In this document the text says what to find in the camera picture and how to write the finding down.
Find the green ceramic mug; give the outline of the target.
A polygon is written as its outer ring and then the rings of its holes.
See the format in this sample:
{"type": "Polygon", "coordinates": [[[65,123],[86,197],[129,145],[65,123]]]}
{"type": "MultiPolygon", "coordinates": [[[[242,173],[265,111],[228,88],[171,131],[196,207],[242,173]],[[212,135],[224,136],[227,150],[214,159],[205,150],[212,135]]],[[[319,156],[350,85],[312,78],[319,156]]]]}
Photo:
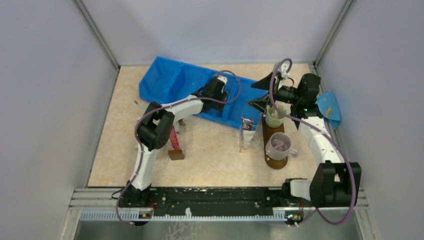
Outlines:
{"type": "Polygon", "coordinates": [[[275,107],[269,106],[265,112],[265,124],[270,128],[278,128],[286,120],[286,116],[282,115],[275,107]]]}

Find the clear textured acrylic tray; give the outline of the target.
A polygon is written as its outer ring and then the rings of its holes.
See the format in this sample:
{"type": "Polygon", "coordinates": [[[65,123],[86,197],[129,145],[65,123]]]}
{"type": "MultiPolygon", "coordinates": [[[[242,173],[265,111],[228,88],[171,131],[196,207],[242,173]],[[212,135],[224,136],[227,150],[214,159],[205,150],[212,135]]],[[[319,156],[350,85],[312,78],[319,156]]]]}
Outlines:
{"type": "Polygon", "coordinates": [[[261,125],[253,125],[251,130],[242,126],[239,128],[239,152],[260,153],[263,151],[263,128],[261,125]]]}

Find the clear holder with wooden ends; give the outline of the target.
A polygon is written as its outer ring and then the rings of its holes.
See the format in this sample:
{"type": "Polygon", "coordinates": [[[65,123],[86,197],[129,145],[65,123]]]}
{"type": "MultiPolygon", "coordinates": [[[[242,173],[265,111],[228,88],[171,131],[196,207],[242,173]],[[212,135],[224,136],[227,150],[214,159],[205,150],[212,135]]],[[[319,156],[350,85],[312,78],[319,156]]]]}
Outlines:
{"type": "Polygon", "coordinates": [[[172,149],[167,152],[171,161],[179,161],[185,159],[185,155],[183,153],[183,150],[181,149],[177,136],[177,133],[180,133],[184,126],[184,121],[180,119],[171,128],[169,140],[171,142],[172,149]]]}

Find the light pink toothbrush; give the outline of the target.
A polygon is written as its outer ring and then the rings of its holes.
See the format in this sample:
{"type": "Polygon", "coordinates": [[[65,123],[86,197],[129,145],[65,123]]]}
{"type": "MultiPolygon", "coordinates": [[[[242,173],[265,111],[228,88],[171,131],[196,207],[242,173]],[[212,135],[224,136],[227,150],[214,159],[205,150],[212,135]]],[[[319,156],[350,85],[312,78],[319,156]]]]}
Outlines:
{"type": "Polygon", "coordinates": [[[265,149],[266,149],[267,152],[271,152],[271,151],[277,150],[277,148],[280,148],[284,145],[285,145],[285,143],[283,141],[277,143],[276,145],[273,145],[272,142],[268,142],[265,149]]]}

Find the grey ceramic mug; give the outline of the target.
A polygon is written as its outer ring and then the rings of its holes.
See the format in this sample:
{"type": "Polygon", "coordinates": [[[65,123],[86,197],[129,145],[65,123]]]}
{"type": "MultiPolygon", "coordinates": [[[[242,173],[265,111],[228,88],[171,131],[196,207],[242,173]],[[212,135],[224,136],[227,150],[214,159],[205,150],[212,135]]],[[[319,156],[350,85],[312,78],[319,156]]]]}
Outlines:
{"type": "Polygon", "coordinates": [[[299,151],[293,147],[291,138],[283,132],[276,132],[270,137],[265,145],[265,153],[270,159],[276,161],[299,156],[299,151]]]}

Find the white tube orange cap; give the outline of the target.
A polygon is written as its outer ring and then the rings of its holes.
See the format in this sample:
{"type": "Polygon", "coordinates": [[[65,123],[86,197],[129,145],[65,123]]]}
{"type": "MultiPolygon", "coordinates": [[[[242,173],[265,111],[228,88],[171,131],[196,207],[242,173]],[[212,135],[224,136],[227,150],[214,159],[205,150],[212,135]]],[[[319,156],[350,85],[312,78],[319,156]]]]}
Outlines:
{"type": "Polygon", "coordinates": [[[249,153],[255,149],[255,144],[253,141],[255,134],[256,134],[256,131],[241,129],[241,133],[240,133],[240,152],[241,153],[249,153]]]}

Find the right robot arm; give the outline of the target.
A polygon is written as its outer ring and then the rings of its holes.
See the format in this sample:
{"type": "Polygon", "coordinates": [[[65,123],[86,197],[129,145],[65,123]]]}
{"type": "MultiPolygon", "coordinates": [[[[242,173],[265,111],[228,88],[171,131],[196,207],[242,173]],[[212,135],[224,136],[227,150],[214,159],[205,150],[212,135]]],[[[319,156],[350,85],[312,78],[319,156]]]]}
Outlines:
{"type": "Polygon", "coordinates": [[[288,179],[288,187],[281,199],[287,206],[295,206],[305,199],[316,208],[354,207],[357,203],[362,169],[357,162],[350,162],[339,146],[327,134],[325,116],[320,111],[319,96],[321,78],[313,73],[304,74],[299,84],[279,86],[285,76],[270,73],[251,84],[254,89],[266,90],[248,105],[264,111],[272,100],[290,104],[290,119],[305,137],[317,162],[317,170],[311,180],[288,179]]]}

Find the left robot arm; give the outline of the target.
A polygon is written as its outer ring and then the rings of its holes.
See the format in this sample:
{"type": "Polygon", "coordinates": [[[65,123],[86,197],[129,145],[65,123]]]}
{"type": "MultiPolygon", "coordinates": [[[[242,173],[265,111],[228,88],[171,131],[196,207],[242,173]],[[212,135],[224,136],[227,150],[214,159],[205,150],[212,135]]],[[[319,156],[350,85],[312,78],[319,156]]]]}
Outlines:
{"type": "Polygon", "coordinates": [[[134,129],[138,142],[137,160],[132,177],[122,191],[123,197],[130,197],[138,207],[149,203],[148,188],[152,182],[154,162],[159,150],[167,144],[174,123],[210,109],[221,110],[227,103],[226,84],[227,78],[219,75],[183,99],[166,104],[151,102],[148,105],[134,129]]]}

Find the brown oval wooden tray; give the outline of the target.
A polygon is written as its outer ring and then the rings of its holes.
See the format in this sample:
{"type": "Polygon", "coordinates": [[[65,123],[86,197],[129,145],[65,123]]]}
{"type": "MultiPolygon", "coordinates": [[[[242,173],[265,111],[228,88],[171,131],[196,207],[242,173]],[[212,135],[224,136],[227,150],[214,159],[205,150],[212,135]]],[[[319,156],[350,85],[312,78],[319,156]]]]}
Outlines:
{"type": "Polygon", "coordinates": [[[271,136],[274,133],[277,133],[277,132],[285,133],[284,125],[282,124],[282,125],[280,125],[279,127],[276,127],[276,128],[269,127],[266,124],[266,115],[265,114],[262,115],[261,122],[262,122],[262,139],[263,139],[264,161],[270,168],[272,168],[274,170],[280,170],[287,165],[288,157],[286,157],[282,160],[275,160],[275,159],[271,158],[267,154],[266,144],[271,139],[271,136]]]}

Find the blue divided storage bin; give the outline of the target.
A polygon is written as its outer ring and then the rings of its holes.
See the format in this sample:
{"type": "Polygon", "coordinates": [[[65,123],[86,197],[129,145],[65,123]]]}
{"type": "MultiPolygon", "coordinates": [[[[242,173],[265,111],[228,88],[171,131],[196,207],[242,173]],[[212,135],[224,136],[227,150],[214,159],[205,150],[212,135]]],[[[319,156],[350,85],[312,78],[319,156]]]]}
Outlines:
{"type": "MultiPolygon", "coordinates": [[[[204,87],[216,73],[216,70],[210,68],[158,56],[141,79],[138,95],[146,102],[159,104],[180,101],[204,87]]],[[[247,102],[262,97],[266,91],[252,88],[252,79],[236,79],[226,72],[223,76],[227,78],[224,89],[228,92],[227,98],[235,101],[226,104],[223,110],[210,109],[198,114],[198,117],[236,129],[242,125],[243,118],[250,119],[253,125],[257,125],[262,114],[247,102]]]]}

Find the blue crumpled cloth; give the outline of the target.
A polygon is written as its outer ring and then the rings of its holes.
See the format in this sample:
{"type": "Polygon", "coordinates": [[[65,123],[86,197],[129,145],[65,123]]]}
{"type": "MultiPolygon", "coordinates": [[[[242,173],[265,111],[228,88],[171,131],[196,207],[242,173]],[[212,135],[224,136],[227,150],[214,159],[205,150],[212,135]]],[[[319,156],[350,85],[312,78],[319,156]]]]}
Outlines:
{"type": "Polygon", "coordinates": [[[335,94],[327,90],[317,97],[315,104],[319,112],[330,123],[333,130],[341,125],[342,117],[335,94]]]}

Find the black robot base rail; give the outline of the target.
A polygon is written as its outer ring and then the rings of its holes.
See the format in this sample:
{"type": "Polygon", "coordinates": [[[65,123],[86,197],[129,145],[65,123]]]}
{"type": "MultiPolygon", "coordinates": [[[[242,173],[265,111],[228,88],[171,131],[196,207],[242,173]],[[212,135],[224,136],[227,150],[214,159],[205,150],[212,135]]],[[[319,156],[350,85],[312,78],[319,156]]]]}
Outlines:
{"type": "Polygon", "coordinates": [[[289,219],[301,220],[308,201],[291,196],[286,184],[280,187],[182,187],[152,186],[137,189],[132,183],[112,194],[115,213],[141,209],[140,220],[189,219],[289,219]]]}

